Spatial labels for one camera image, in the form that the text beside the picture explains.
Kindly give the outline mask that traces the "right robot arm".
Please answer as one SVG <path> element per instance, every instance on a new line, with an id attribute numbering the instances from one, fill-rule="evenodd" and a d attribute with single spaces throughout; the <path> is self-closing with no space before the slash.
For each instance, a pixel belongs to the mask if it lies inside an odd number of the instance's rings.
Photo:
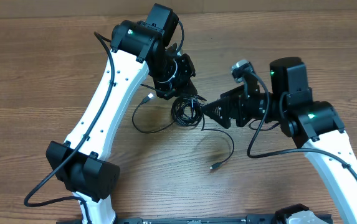
<path id="1" fill-rule="evenodd" d="M 307 68 L 299 57 L 270 62 L 268 90 L 252 64 L 241 60 L 231 68 L 237 88 L 202 106 L 202 113 L 223 128 L 231 121 L 243 127 L 259 121 L 246 150 L 252 159 L 302 153 L 317 170 L 344 223 L 357 223 L 357 158 L 344 122 L 327 101 L 313 100 Z M 276 121 L 295 148 L 253 154 L 252 147 L 265 123 Z"/>

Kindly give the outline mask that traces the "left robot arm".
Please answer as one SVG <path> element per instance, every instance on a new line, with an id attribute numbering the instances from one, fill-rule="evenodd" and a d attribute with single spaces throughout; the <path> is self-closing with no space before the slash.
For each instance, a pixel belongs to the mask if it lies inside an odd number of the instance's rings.
<path id="1" fill-rule="evenodd" d="M 46 157 L 56 178 L 80 204 L 83 223 L 115 223 L 111 192 L 120 168 L 109 162 L 113 139 L 133 95 L 146 77 L 155 95 L 168 100 L 194 96 L 194 65 L 179 45 L 170 45 L 181 25 L 171 8 L 155 4 L 145 21 L 115 26 L 103 77 L 79 123 Z"/>

